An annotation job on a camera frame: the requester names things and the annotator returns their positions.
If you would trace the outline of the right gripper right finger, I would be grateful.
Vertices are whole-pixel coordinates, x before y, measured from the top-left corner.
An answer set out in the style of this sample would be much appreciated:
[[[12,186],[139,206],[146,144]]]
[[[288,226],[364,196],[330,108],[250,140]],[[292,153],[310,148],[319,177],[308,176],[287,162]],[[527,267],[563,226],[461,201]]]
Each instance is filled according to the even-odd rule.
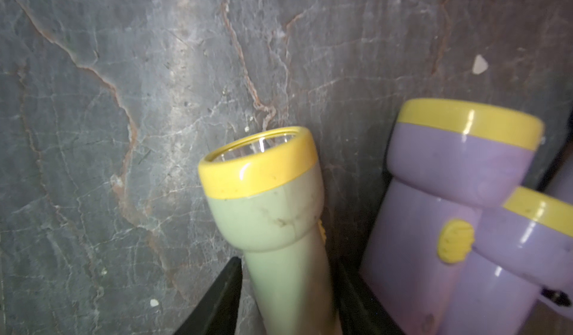
[[[358,271],[335,263],[335,299],[343,334],[403,335]]]

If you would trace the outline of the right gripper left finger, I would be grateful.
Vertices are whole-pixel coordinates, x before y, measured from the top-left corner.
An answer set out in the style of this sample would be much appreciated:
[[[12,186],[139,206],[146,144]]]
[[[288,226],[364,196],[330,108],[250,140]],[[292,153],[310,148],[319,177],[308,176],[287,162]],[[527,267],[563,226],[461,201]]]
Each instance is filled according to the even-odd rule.
[[[174,335],[235,334],[242,283],[242,262],[232,257]]]

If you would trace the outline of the green flashlight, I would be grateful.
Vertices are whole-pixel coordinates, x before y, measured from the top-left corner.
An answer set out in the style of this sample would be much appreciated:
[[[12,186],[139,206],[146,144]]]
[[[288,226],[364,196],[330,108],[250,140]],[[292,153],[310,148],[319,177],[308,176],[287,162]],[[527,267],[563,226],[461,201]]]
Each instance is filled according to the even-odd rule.
[[[319,220],[325,190],[309,129],[250,135],[204,156],[198,175],[222,236],[243,253],[268,334],[334,334]]]

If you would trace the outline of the purple flashlight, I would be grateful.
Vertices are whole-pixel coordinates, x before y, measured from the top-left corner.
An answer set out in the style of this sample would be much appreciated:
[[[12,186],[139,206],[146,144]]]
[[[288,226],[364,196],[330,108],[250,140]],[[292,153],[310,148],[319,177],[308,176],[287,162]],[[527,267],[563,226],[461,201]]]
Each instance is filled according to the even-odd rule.
[[[483,213],[522,183],[544,129],[531,114],[477,102],[401,107],[360,273],[405,334],[437,333]]]
[[[572,205],[518,187],[475,232],[439,334],[517,334],[543,288],[572,282]]]

